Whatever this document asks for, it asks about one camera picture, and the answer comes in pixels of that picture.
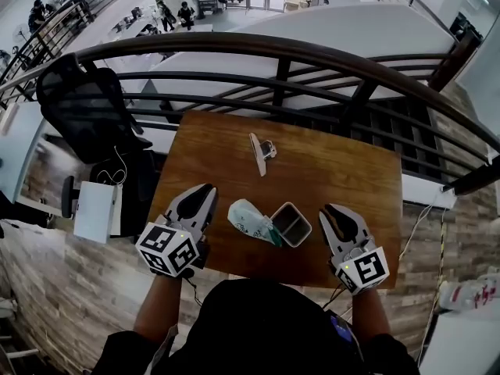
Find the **white box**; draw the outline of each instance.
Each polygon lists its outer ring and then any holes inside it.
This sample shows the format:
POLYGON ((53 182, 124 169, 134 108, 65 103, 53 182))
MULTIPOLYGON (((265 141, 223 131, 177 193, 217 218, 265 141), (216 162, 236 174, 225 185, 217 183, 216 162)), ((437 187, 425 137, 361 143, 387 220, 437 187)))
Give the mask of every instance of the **white box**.
POLYGON ((81 238, 106 243, 111 232, 116 187, 82 182, 73 233, 81 238))

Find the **bottle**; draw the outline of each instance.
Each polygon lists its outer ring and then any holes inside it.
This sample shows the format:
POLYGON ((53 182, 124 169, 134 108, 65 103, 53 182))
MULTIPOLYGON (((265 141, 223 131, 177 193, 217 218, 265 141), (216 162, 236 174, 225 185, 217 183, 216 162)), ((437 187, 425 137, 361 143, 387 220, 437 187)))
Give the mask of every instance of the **bottle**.
POLYGON ((439 306, 456 311, 477 309, 491 301, 490 293, 494 289, 495 282, 491 279, 445 281, 439 290, 439 306))

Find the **plastic bag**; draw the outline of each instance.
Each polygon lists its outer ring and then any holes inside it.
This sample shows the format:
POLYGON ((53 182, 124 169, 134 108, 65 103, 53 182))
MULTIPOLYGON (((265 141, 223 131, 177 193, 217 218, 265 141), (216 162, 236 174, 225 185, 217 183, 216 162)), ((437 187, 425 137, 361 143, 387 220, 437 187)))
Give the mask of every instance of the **plastic bag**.
POLYGON ((268 241, 277 247, 282 245, 281 237, 273 222, 245 199, 231 204, 227 219, 236 229, 252 238, 268 241))

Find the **person's arm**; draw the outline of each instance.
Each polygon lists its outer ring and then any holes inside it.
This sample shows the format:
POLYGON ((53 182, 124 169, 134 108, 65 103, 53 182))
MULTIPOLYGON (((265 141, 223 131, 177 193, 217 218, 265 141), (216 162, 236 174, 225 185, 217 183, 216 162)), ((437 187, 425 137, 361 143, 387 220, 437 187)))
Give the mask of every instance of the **person's arm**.
POLYGON ((139 310, 134 332, 162 343, 169 329, 179 320, 181 287, 181 279, 157 276, 139 310))
POLYGON ((352 329, 361 344, 379 334, 391 334, 377 289, 352 296, 352 329))

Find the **chair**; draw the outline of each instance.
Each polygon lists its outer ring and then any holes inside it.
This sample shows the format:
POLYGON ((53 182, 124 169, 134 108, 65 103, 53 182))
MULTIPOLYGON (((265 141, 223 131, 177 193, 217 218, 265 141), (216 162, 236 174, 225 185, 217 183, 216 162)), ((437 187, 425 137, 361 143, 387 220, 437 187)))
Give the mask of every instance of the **chair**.
MULTIPOLYGON (((37 97, 44 118, 62 135, 77 157, 91 170, 90 182, 110 184, 117 170, 127 167, 123 183, 121 236, 140 234, 159 180, 152 143, 132 130, 137 125, 123 102, 120 81, 108 68, 84 72, 75 55, 60 57, 38 78, 37 97)), ((71 217, 78 198, 74 179, 62 191, 62 214, 71 217)))

